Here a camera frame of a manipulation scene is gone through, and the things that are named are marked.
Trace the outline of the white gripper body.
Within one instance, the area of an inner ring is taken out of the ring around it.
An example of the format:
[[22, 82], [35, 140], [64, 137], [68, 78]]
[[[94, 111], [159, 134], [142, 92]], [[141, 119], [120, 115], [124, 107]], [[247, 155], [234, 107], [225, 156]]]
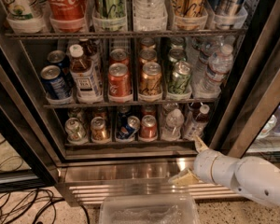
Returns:
[[202, 151], [193, 163], [194, 174], [205, 183], [230, 185], [234, 181], [237, 158], [225, 156], [213, 149]]

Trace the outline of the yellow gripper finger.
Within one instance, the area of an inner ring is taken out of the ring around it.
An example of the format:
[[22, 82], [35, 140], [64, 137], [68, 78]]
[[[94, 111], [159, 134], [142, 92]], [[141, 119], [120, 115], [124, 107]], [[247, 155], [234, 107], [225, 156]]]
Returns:
[[195, 141], [195, 148], [198, 153], [201, 153], [209, 149], [209, 147], [204, 143], [204, 141], [198, 135], [194, 135], [193, 138]]
[[179, 174], [170, 177], [168, 182], [171, 185], [181, 187], [197, 184], [199, 182], [199, 178], [192, 172], [190, 168], [186, 168]]

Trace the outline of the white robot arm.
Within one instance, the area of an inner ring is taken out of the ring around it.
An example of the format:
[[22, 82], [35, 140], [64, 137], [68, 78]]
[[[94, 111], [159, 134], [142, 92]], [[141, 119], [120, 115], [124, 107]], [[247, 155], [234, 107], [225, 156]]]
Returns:
[[280, 169], [259, 157], [233, 158], [209, 148], [195, 135], [198, 151], [193, 168], [185, 168], [169, 179], [175, 186], [204, 183], [224, 186], [265, 206], [280, 206]]

